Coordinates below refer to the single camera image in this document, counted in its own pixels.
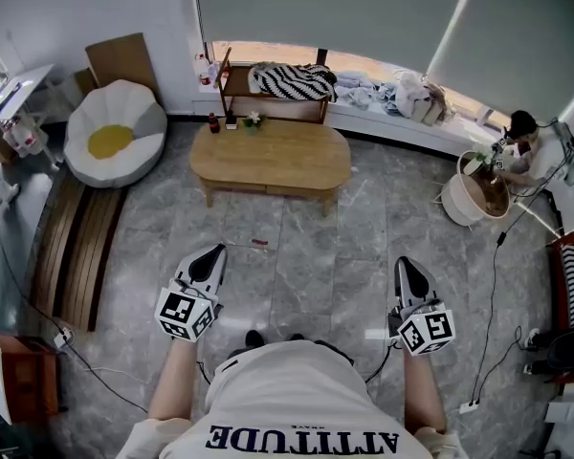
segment bean bag chair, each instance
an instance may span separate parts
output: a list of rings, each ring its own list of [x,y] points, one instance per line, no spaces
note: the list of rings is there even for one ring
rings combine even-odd
[[[92,187],[141,179],[162,154],[166,114],[143,85],[117,80],[93,90],[68,119],[64,157]]]

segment white desk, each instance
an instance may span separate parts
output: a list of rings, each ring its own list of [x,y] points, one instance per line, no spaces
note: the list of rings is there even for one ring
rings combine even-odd
[[[47,77],[53,67],[54,65],[41,66],[40,68],[30,70],[29,72],[25,72],[11,78],[2,92],[0,92],[0,102],[2,102],[3,98],[6,97],[13,88],[15,88],[17,83],[21,83],[21,88],[14,96],[11,97],[11,100],[7,102],[4,109],[0,112],[0,120],[12,119],[36,87],[38,87],[38,85],[40,85]]]
[[[55,156],[47,146],[47,144],[42,141],[42,135],[35,134],[39,131],[40,126],[47,119],[48,113],[30,113],[26,111],[23,107],[26,100],[30,97],[33,91],[40,85],[43,81],[47,85],[51,99],[54,100],[60,107],[68,110],[68,113],[72,112],[72,106],[68,101],[61,97],[61,94],[53,86],[50,80],[46,79],[49,72],[53,69],[54,65],[41,66],[40,68],[35,68],[29,72],[22,73],[21,75],[14,76],[9,80],[9,83],[4,87],[0,93],[0,103],[6,97],[12,89],[17,86],[17,83],[21,84],[21,88],[11,97],[11,99],[6,103],[2,111],[0,111],[0,122],[12,119],[13,116],[18,115],[22,122],[33,132],[36,139],[40,141],[42,145],[42,150],[49,158],[53,166],[55,166]]]

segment black and white marker cube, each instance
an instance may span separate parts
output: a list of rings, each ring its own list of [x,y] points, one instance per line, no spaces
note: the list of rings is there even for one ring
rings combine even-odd
[[[453,312],[447,310],[411,315],[398,328],[398,333],[413,356],[435,352],[455,339]]]
[[[200,296],[204,291],[180,291],[173,284],[162,288],[155,319],[162,330],[177,339],[196,341],[214,321],[212,301]]]

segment wooden board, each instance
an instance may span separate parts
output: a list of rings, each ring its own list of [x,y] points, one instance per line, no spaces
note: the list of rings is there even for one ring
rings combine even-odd
[[[69,246],[77,224],[85,185],[68,173],[64,179],[57,202],[50,215],[38,253],[32,287],[33,304],[49,315],[56,313],[59,303],[57,291],[63,266],[68,262]]]
[[[96,325],[104,266],[126,189],[93,189],[83,213],[64,285],[61,318],[91,331]]]
[[[100,87],[119,79],[133,81],[150,88],[155,99],[162,104],[160,87],[142,33],[92,44],[85,51]]]
[[[207,124],[191,148],[191,169],[212,182],[334,189],[350,176],[346,139],[321,124],[266,120],[253,136],[242,124],[212,134]]]

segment sleeve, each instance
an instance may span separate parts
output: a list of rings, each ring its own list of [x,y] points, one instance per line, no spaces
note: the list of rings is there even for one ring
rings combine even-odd
[[[430,452],[433,459],[468,459],[468,454],[454,432],[441,434],[430,426],[424,426],[417,430],[414,438]]]
[[[191,427],[189,420],[148,419],[134,425],[117,459],[157,459],[165,446],[178,439]]]

